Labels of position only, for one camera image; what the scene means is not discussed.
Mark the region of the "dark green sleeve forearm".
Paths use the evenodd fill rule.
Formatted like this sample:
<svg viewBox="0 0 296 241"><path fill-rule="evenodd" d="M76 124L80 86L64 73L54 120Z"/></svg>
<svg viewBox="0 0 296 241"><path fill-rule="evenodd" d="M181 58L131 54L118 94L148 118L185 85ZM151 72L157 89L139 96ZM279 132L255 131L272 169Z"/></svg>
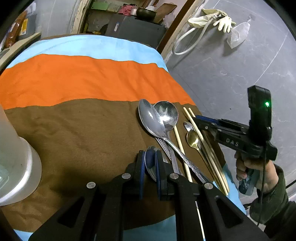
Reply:
<svg viewBox="0 0 296 241"><path fill-rule="evenodd" d="M265 225L270 240L295 240L295 202L288 200L283 170L275 167L278 183L268 193L261 194L250 206L250 217Z"/></svg>

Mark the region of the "person's right hand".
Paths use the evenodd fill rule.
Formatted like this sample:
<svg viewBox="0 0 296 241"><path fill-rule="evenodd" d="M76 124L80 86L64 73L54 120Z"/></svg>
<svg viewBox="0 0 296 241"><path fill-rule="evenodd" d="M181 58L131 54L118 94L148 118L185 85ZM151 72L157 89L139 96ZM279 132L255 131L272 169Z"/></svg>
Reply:
<svg viewBox="0 0 296 241"><path fill-rule="evenodd" d="M236 179L238 181L247 178L247 169L254 169L260 171L260 177L255 187L262 193L270 192L277 185L278 175L273 161L269 160L263 167L260 161L248 159L248 156L240 152L236 152L234 158L236 159Z"/></svg>

